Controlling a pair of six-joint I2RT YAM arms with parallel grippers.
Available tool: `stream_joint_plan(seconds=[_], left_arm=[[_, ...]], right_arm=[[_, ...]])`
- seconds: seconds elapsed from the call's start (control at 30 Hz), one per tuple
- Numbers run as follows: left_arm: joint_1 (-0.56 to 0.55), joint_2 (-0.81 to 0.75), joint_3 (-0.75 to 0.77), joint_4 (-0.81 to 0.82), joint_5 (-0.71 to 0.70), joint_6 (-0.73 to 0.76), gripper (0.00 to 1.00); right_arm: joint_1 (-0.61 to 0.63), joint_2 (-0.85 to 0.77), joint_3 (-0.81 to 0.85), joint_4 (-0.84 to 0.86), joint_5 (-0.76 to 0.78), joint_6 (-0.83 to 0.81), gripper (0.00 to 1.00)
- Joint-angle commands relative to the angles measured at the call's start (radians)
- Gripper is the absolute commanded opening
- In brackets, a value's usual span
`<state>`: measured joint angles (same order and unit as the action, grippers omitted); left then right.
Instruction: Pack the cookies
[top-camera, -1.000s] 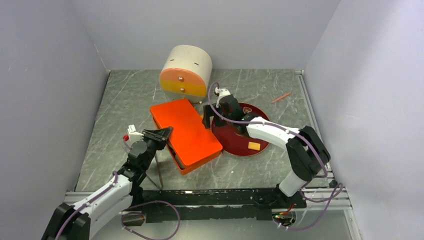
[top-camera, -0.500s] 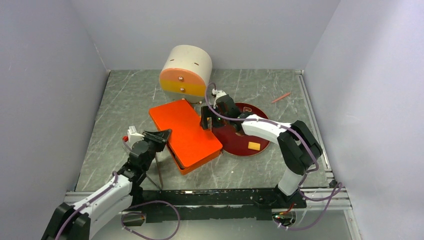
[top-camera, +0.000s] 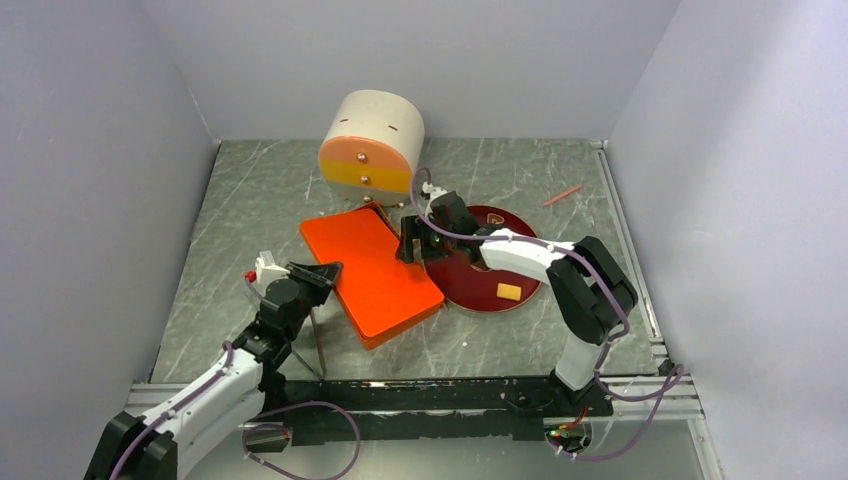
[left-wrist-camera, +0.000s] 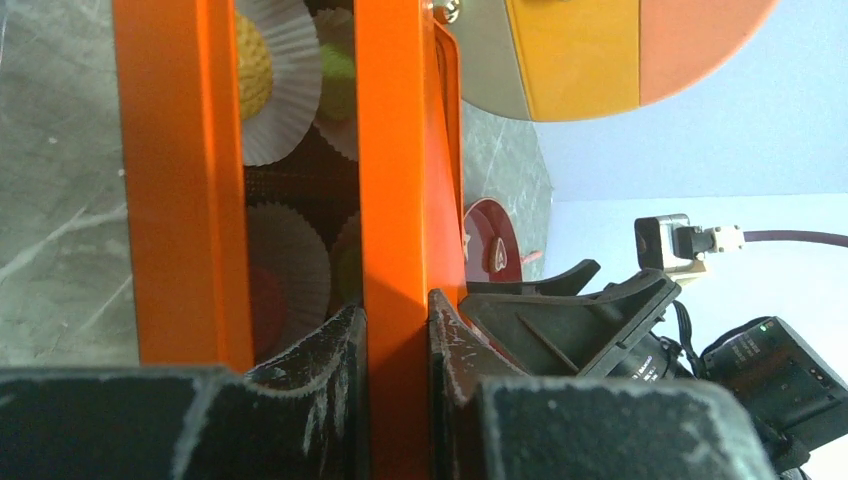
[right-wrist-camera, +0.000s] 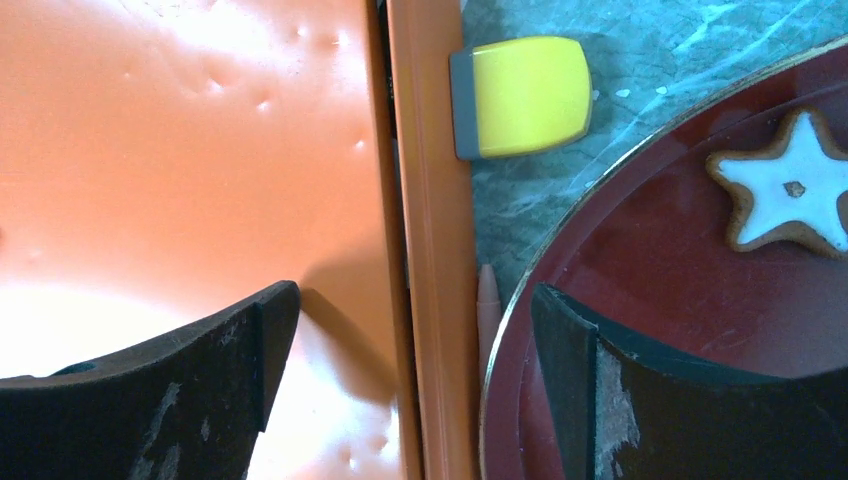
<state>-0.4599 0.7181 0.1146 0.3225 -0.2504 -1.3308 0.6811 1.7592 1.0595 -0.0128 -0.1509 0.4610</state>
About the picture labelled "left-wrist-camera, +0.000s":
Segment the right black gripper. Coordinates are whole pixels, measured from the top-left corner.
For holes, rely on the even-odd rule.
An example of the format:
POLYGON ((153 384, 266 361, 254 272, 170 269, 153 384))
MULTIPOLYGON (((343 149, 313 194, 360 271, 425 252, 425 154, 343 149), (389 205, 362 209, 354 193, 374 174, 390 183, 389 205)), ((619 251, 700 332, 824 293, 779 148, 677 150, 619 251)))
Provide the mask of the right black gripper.
POLYGON ((521 282, 467 281, 459 310, 520 370, 538 376, 696 379, 682 346, 653 333, 681 287, 660 270, 584 294, 600 271, 585 259, 556 276, 521 282))

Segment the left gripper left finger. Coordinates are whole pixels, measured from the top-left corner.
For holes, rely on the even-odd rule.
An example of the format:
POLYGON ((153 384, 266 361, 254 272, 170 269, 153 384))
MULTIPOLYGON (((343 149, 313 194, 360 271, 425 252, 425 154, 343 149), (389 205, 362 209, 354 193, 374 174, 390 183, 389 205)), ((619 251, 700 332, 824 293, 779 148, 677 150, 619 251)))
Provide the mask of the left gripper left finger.
POLYGON ((5 479, 356 479, 365 314, 341 309, 247 373, 5 368, 5 479))

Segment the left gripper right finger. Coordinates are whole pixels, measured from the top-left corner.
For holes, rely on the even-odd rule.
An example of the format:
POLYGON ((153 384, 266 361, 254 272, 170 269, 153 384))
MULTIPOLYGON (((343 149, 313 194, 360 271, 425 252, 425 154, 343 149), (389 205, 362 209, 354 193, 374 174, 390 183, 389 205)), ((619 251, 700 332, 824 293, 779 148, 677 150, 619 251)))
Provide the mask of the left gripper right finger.
POLYGON ((772 479, 748 414, 724 389, 520 373, 428 298, 435 479, 772 479))

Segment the dark red round plate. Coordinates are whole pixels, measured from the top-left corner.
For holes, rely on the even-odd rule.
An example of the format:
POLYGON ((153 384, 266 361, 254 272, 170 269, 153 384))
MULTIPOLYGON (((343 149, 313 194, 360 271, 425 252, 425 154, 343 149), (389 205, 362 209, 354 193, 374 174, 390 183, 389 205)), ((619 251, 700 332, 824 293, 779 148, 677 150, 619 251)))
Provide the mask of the dark red round plate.
POLYGON ((518 246, 513 225, 503 205, 494 198, 482 198, 467 207, 464 229, 471 236, 468 243, 468 261, 465 262, 467 281, 515 282, 523 279, 518 246), (489 245, 501 236, 507 247, 509 264, 497 274, 488 270, 489 245))

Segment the pink round cookie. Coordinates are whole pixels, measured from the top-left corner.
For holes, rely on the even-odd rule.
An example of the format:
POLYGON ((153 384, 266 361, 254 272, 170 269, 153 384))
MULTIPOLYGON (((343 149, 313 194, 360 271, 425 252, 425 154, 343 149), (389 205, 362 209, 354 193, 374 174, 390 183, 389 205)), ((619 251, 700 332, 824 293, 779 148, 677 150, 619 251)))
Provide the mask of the pink round cookie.
POLYGON ((260 362, 282 338, 287 304, 283 284, 270 270, 251 266, 249 282, 254 356, 260 362))

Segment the orange cookie box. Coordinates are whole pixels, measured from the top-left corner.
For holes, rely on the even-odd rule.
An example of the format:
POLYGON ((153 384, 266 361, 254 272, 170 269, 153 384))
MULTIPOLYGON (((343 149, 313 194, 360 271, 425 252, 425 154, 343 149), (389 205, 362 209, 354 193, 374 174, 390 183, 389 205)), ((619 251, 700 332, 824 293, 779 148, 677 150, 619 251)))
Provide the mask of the orange cookie box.
POLYGON ((145 365, 255 362, 246 205, 291 202, 324 237, 358 206, 357 168, 306 135, 247 170, 230 1, 117 1, 115 52, 139 355, 145 365))

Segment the orange box lid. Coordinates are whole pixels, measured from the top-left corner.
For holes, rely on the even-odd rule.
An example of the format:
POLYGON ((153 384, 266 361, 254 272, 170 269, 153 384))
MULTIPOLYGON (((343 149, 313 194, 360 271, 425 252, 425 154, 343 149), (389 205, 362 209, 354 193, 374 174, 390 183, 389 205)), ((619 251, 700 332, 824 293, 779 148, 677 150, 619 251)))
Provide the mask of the orange box lid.
POLYGON ((465 292, 460 55, 438 12, 354 5, 375 479, 431 475, 429 294, 465 292))

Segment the orange chip cookie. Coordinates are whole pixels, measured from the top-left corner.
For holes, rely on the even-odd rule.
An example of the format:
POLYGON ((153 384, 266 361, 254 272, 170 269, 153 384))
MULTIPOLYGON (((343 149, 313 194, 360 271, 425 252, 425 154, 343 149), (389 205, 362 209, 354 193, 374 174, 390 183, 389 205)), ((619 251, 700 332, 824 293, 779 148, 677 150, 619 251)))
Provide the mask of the orange chip cookie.
POLYGON ((354 114, 356 99, 356 64, 350 52, 334 43, 320 47, 322 58, 322 91, 319 113, 330 120, 342 121, 354 114))

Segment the orange swirl cookie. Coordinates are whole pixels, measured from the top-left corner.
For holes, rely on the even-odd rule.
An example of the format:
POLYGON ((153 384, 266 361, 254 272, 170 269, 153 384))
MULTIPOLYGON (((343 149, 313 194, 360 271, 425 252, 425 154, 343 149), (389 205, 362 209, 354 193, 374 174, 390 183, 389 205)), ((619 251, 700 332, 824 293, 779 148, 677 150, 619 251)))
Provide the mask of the orange swirl cookie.
POLYGON ((240 117, 255 117, 269 101, 273 89, 272 58, 255 23, 235 13, 240 117))

